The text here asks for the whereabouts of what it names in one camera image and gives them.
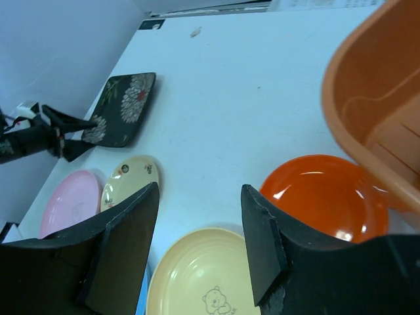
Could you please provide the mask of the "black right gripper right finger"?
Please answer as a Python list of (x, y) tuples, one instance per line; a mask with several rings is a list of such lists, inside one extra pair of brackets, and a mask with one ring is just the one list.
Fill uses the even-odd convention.
[(241, 189), (253, 300), (262, 314), (418, 314), (419, 236), (350, 243)]

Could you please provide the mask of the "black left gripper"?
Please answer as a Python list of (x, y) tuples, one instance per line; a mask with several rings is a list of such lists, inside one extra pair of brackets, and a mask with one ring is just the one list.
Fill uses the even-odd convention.
[(39, 122), (27, 129), (19, 129), (17, 119), (10, 126), (1, 123), (2, 164), (43, 151), (72, 162), (95, 147), (82, 140), (65, 140), (62, 150), (62, 133), (91, 129), (97, 126), (95, 122), (64, 114), (45, 104), (40, 108), (40, 116)]

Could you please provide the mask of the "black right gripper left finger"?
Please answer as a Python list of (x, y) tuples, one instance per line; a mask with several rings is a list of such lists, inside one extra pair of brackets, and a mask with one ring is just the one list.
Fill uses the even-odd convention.
[(134, 314), (159, 208), (151, 183), (43, 239), (1, 246), (2, 314)]

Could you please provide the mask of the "black floral square plate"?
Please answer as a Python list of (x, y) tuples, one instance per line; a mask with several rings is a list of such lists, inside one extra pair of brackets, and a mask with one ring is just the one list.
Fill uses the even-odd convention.
[(150, 104), (156, 73), (135, 73), (110, 77), (92, 112), (95, 127), (84, 130), (84, 142), (122, 148), (135, 138)]

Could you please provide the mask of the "blue round plate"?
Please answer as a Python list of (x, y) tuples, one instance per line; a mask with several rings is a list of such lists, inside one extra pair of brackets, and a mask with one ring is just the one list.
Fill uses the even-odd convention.
[(149, 268), (146, 266), (144, 271), (144, 277), (142, 280), (142, 285), (140, 289), (140, 295), (138, 298), (138, 303), (136, 306), (136, 315), (145, 315), (146, 312), (146, 303), (147, 303), (147, 296), (148, 296), (148, 284), (149, 284)]

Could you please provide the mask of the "pink round plate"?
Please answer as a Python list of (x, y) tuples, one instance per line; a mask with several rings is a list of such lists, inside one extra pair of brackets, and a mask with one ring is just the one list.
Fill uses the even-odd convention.
[(88, 170), (69, 174), (54, 190), (43, 212), (39, 238), (83, 222), (100, 208), (102, 186)]

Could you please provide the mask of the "tan round plate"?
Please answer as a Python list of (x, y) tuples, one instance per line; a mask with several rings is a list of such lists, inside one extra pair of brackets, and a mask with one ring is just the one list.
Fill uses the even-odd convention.
[(150, 281), (147, 314), (260, 314), (243, 236), (203, 228), (176, 241)]

